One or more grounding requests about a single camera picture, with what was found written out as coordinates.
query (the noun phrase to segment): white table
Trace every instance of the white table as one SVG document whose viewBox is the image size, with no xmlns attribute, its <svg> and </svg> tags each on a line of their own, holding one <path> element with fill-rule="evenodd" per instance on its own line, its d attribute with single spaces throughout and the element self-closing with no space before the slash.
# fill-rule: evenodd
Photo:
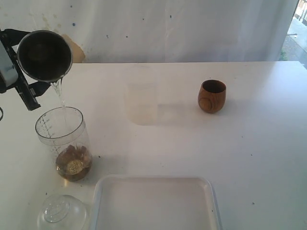
<svg viewBox="0 0 307 230">
<path fill-rule="evenodd" d="M 64 78 L 66 103 L 83 112 L 94 155 L 77 183 L 57 175 L 34 130 L 40 115 L 59 106 L 53 90 L 32 112 L 15 90 L 0 95 L 1 230 L 36 229 L 53 193 L 90 206 L 107 174 L 207 178 L 224 230 L 307 229 L 307 71 L 298 62 L 147 64 L 160 72 L 155 126 L 126 118 L 121 78 L 128 65 L 74 64 Z M 214 115 L 197 105 L 209 78 L 227 85 L 226 104 Z"/>
</svg>

